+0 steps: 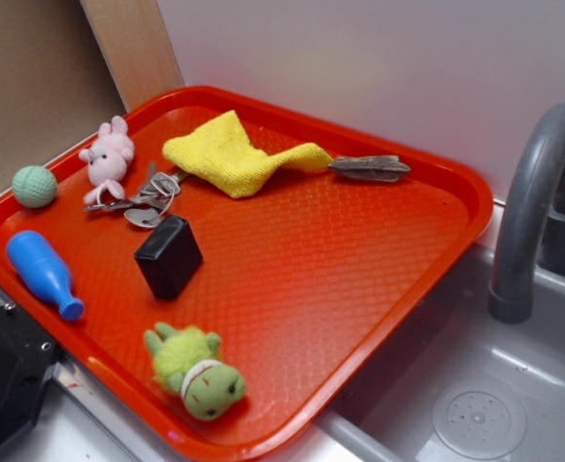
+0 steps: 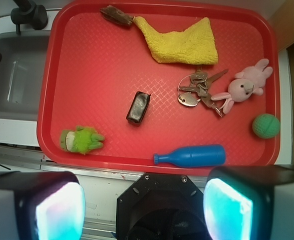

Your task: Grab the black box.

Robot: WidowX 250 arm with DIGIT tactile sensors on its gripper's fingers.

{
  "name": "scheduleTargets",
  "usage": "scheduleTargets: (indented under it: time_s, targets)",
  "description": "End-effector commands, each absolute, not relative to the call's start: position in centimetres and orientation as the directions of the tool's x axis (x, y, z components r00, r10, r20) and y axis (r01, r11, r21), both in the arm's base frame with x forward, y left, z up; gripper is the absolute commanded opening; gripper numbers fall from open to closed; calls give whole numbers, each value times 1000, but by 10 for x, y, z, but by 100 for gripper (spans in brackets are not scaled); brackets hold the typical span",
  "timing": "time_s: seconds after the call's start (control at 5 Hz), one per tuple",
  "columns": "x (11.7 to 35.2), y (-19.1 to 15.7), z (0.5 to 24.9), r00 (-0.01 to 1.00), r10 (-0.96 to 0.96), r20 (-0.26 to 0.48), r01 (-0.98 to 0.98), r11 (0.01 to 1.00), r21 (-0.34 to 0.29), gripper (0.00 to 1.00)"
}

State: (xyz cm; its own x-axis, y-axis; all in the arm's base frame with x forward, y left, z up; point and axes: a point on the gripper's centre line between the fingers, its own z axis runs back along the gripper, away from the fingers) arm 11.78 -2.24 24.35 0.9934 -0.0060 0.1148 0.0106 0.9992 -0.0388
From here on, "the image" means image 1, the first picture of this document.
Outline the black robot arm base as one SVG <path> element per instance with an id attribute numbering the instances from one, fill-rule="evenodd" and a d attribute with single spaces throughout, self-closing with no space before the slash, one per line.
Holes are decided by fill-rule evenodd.
<path id="1" fill-rule="evenodd" d="M 32 431 L 60 347 L 21 306 L 0 306 L 0 452 Z"/>

